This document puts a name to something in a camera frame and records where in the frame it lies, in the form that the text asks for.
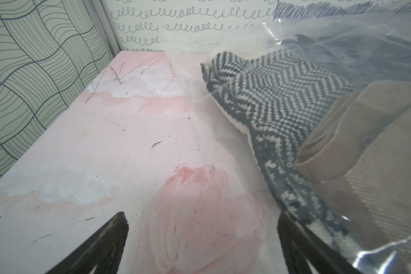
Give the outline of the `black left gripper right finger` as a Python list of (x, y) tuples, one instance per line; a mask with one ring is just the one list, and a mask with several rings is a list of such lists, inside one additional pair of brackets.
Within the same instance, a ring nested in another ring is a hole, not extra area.
[(290, 274), (311, 274), (311, 267), (320, 274), (360, 273), (288, 213), (280, 214), (277, 232)]

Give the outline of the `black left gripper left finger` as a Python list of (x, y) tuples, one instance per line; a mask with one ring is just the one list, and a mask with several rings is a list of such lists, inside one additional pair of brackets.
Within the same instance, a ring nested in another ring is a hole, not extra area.
[(48, 274), (116, 274), (122, 259), (129, 224), (118, 212)]

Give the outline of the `beige striped blanket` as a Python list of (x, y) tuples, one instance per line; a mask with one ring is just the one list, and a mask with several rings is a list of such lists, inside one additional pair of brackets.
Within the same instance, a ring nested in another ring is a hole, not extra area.
[(411, 236), (411, 82), (341, 96), (296, 167), (363, 248)]

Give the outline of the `clear plastic vacuum bag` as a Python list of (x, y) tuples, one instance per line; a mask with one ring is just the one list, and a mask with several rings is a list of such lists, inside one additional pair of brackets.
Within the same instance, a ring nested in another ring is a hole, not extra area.
[(166, 34), (229, 150), (150, 209), (161, 274), (411, 274), (411, 14)]

